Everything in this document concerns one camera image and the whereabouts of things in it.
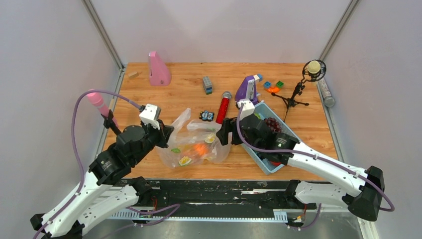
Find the clear plastic fruit bag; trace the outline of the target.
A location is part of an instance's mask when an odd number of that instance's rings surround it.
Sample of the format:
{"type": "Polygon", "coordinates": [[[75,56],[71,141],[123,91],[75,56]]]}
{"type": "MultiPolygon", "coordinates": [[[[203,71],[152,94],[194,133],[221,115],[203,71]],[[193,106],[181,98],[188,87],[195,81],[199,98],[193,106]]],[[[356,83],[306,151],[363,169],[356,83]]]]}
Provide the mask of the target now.
{"type": "Polygon", "coordinates": [[[173,121],[174,131],[167,148],[157,148],[161,161],[170,168],[223,162],[230,152],[230,145],[222,145],[216,133],[221,125],[214,121],[191,120],[191,109],[184,110],[173,121]]]}

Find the orange fruit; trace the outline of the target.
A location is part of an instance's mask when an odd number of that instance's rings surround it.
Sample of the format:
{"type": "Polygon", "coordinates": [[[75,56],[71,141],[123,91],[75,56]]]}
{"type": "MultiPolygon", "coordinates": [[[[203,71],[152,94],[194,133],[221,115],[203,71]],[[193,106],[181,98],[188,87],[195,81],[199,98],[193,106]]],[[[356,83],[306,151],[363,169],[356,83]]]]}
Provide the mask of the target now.
{"type": "Polygon", "coordinates": [[[195,152],[200,156],[202,159],[205,159],[209,154],[209,146],[206,143],[197,143],[193,146],[195,152]]]}

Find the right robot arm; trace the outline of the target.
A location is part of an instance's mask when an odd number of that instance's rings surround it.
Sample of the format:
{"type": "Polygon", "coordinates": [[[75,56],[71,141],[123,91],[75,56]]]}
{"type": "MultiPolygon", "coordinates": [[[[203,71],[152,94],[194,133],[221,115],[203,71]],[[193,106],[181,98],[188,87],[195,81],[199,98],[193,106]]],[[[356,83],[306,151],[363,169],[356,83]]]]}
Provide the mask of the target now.
{"type": "Polygon", "coordinates": [[[370,166],[355,167],[313,150],[298,138],[273,129],[266,120],[249,115],[238,121],[225,118],[216,133],[222,145],[244,144],[270,162],[296,167],[325,180],[328,184],[292,180],[284,194],[287,206],[323,203],[347,208],[353,215],[371,222],[378,219],[385,195],[383,171],[370,166]]]}

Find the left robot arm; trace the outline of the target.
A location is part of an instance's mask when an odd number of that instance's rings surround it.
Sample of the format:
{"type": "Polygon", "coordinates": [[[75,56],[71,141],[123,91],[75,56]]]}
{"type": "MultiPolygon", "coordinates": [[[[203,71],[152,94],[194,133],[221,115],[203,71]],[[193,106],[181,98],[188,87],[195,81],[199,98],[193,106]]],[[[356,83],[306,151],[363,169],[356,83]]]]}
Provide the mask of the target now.
{"type": "Polygon", "coordinates": [[[94,201],[129,174],[155,147],[167,148],[174,127],[151,124],[130,125],[124,130],[111,126],[116,142],[101,152],[89,166],[84,181],[54,209],[35,214],[31,219],[34,230],[45,239],[80,239],[99,222],[123,208],[152,201],[152,187],[143,177],[131,179],[117,193],[95,204],[94,201]]]}

